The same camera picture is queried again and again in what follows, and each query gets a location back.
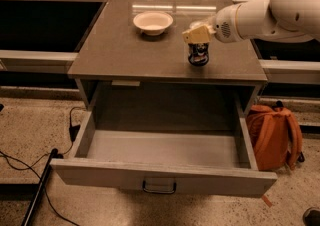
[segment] floor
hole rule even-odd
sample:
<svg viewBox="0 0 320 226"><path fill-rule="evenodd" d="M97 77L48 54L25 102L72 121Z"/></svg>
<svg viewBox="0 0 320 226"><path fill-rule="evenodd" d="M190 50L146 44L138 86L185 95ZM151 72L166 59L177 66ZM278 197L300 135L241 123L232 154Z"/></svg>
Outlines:
<svg viewBox="0 0 320 226"><path fill-rule="evenodd" d="M318 124L320 102L283 100L299 122ZM261 103L273 103L262 99ZM27 164L53 148L65 153L71 146L72 125L80 124L84 104L76 90L0 87L0 150ZM289 172L277 170L278 181L262 199L205 195L150 195L112 188L70 186L53 172L46 187L56 211L79 225L303 225L302 214L320 206L320 136L304 135L306 161ZM11 161L16 167L23 167ZM41 173L46 158L34 166ZM17 171L0 159L1 183L36 183L30 170ZM28 201L0 201L0 225L20 225ZM59 218L43 197L32 225L71 225Z"/></svg>

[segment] robotic arm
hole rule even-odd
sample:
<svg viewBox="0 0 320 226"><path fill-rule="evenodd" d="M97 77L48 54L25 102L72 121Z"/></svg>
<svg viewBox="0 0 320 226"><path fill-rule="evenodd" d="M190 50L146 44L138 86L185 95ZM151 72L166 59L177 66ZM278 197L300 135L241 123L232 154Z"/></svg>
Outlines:
<svg viewBox="0 0 320 226"><path fill-rule="evenodd" d="M320 41L320 0L253 0L235 4L220 10L212 26L192 28L183 37L189 44L205 43L210 34L224 43L254 38L287 43Z"/></svg>

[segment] gray cabinet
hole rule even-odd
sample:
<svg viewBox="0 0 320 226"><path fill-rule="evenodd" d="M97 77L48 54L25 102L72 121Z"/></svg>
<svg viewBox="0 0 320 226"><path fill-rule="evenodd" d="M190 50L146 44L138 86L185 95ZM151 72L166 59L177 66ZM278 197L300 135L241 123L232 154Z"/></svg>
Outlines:
<svg viewBox="0 0 320 226"><path fill-rule="evenodd" d="M69 157L51 162L67 184L250 197L272 186L245 122L266 83L251 43L213 40L210 62L194 67L181 36L230 3L109 1L69 70L88 111ZM141 8L165 9L173 26L141 35L132 24Z"/></svg>

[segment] bowl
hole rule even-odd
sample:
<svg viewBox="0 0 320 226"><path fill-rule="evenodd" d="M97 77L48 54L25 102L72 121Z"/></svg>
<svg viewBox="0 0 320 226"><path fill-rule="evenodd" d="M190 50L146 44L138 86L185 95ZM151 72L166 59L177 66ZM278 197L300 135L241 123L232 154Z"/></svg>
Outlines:
<svg viewBox="0 0 320 226"><path fill-rule="evenodd" d="M171 15L165 12L143 12L136 15L133 24L149 36L162 34L173 22Z"/></svg>

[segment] backpack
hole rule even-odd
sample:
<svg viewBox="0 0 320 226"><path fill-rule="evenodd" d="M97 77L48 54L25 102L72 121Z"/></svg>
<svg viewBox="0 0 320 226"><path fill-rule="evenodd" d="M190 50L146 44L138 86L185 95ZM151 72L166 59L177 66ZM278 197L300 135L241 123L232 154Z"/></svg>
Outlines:
<svg viewBox="0 0 320 226"><path fill-rule="evenodd" d="M253 105L246 118L259 170L271 170L287 164L291 170L303 162L302 133L293 113L283 107Z"/></svg>

